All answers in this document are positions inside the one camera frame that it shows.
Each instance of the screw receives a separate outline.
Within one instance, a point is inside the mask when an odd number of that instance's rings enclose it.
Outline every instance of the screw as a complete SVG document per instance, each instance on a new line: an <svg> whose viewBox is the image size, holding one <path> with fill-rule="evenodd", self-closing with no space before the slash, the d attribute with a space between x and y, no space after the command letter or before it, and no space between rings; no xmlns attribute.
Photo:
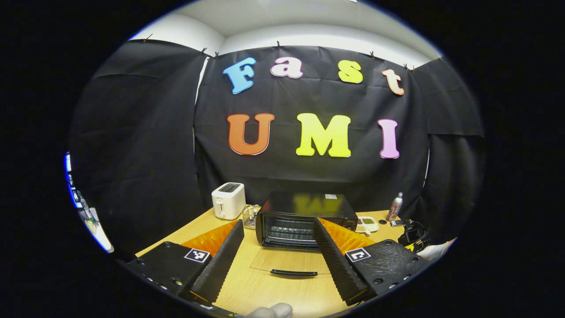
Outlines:
<svg viewBox="0 0 565 318"><path fill-rule="evenodd" d="M171 277L171 280L173 281L173 283L182 286L182 282L180 281L180 279L176 278L176 277Z"/></svg>

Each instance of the wooden table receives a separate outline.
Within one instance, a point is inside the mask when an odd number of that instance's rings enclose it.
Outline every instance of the wooden table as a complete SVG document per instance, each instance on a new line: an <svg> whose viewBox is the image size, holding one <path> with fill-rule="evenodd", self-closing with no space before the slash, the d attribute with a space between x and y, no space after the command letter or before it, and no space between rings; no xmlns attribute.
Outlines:
<svg viewBox="0 0 565 318"><path fill-rule="evenodd" d="M378 221L383 220L387 213L384 210L359 212L357 215L371 216ZM182 244L228 222L231 221L215 217L214 210L210 209L169 236L136 253L136 256L140 257L164 241ZM402 233L402 226L379 224L379 230L371 233L369 238L375 242L385 239L397 242ZM284 278L271 274L273 268L312 271L318 272L318 275L302 279ZM321 253L261 247L255 230L244 229L244 239L214 305L248 315L259 307L271 307L276 303L290 304L293 307L293 318L321 317L351 307L341 300Z"/></svg>

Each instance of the black cloth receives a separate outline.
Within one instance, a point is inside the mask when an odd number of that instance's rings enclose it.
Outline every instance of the black cloth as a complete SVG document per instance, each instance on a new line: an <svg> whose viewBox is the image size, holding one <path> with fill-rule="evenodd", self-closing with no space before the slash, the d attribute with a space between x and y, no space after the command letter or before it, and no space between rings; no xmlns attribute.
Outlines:
<svg viewBox="0 0 565 318"><path fill-rule="evenodd" d="M223 70L247 57L257 60L251 67L253 86L232 93L232 82ZM304 75L298 79L272 75L279 57L302 61ZM338 62L355 61L361 66L360 84L339 76ZM401 77L403 96L394 94L381 73L392 69ZM271 191L305 191L344 194L357 212L388 209L399 192L404 193L404 214L414 212L424 182L428 136L425 113L415 99L417 90L408 71L382 59L361 53L317 46L283 46L224 54L208 62L196 106L194 131L197 144L199 182L206 207L212 207L211 191L225 182L245 184L248 203L263 204ZM230 149L229 123L232 114L247 114L245 141L258 136L256 114L270 113L270 140L256 156L243 156ZM348 142L351 156L299 156L300 113L314 113L327 127L335 115L351 118ZM383 131L377 121L392 119L400 157L383 159Z"/></svg>
<svg viewBox="0 0 565 318"><path fill-rule="evenodd" d="M425 112L430 146L414 217L431 228L432 244L442 244L458 235L475 209L485 173L485 130L477 98L445 58L410 75L421 94L416 101Z"/></svg>
<svg viewBox="0 0 565 318"><path fill-rule="evenodd" d="M135 253L203 212L192 125L205 55L129 41L84 89L69 132L72 176L110 240Z"/></svg>

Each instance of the letter u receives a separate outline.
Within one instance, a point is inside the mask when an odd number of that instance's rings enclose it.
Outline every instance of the letter u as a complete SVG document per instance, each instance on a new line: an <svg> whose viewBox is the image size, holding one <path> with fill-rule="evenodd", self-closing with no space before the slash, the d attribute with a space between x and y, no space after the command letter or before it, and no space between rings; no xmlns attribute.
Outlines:
<svg viewBox="0 0 565 318"><path fill-rule="evenodd" d="M233 114L228 117L229 122L229 147L238 154L256 155L260 154L269 146L269 134L271 122L274 120L273 114L257 114L255 120L259 122L259 135L257 142L248 144L244 140L245 123L249 116L245 114Z"/></svg>

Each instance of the letter f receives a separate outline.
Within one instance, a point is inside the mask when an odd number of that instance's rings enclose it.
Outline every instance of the letter f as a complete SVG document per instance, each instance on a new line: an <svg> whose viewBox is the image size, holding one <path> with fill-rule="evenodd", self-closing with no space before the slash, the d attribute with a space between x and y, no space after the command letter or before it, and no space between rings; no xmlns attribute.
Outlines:
<svg viewBox="0 0 565 318"><path fill-rule="evenodd" d="M228 74L229 79L232 81L233 84L233 94L241 93L242 91L250 88L253 85L252 80L247 80L247 77L252 78L255 73L253 72L253 68L249 65L255 64L257 61L252 58L248 57L241 62L237 62L234 65L227 67L223 73Z"/></svg>

